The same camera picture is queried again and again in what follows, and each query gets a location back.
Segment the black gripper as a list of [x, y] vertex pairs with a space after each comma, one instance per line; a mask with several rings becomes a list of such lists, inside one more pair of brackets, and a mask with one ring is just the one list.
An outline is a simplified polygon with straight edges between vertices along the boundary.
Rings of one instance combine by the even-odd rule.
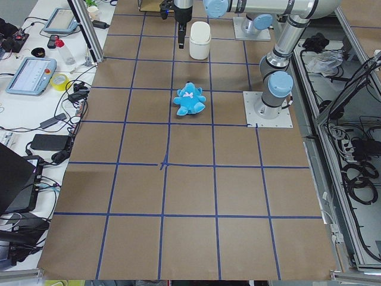
[[174, 17], [178, 22], [178, 46], [179, 49], [185, 46], [186, 23], [192, 19], [192, 0], [174, 0]]

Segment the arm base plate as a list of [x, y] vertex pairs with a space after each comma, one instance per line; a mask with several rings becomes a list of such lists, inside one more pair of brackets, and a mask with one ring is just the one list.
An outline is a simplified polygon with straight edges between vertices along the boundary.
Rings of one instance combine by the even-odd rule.
[[260, 15], [250, 20], [247, 17], [234, 17], [235, 39], [240, 41], [270, 41], [269, 27], [271, 15]]
[[262, 101], [262, 92], [243, 92], [246, 125], [252, 128], [293, 128], [288, 102], [280, 107], [269, 107]]

